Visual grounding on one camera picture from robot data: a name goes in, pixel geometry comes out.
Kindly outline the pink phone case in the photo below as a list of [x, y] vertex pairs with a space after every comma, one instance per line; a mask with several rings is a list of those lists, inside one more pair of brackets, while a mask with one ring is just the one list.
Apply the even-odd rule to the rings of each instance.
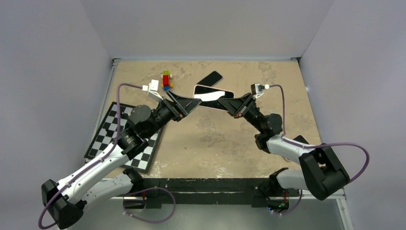
[[220, 98], [234, 98], [235, 94], [232, 91], [219, 89], [204, 85], [195, 85], [193, 90], [193, 98], [200, 99], [202, 102], [200, 107], [226, 111], [226, 108], [218, 102]]

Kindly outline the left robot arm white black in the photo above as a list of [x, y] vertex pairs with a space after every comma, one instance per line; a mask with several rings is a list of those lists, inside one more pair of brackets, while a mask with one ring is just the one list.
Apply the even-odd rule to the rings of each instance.
[[136, 173], [125, 172], [108, 182], [101, 179], [142, 153], [151, 137], [169, 121], [181, 121], [202, 102], [199, 98], [182, 97], [170, 91], [166, 95], [168, 98], [159, 98], [155, 109], [147, 105], [134, 107], [125, 116], [124, 127], [120, 125], [119, 116], [115, 140], [97, 157], [57, 182], [49, 179], [42, 184], [44, 209], [38, 221], [40, 229], [71, 227], [81, 219], [85, 209], [104, 198], [107, 191], [110, 197], [126, 193], [137, 196], [142, 192], [143, 183], [136, 179]]

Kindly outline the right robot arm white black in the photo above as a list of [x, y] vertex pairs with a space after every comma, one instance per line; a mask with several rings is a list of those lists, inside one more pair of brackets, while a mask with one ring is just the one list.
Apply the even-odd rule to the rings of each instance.
[[318, 200], [327, 197], [350, 183], [350, 177], [330, 146], [311, 146], [305, 141], [282, 135], [282, 116], [264, 115], [251, 93], [240, 98], [218, 99], [233, 118], [244, 118], [259, 134], [254, 136], [257, 147], [269, 154], [291, 160], [299, 170], [280, 169], [270, 175], [269, 189], [280, 195], [287, 189], [307, 190]]

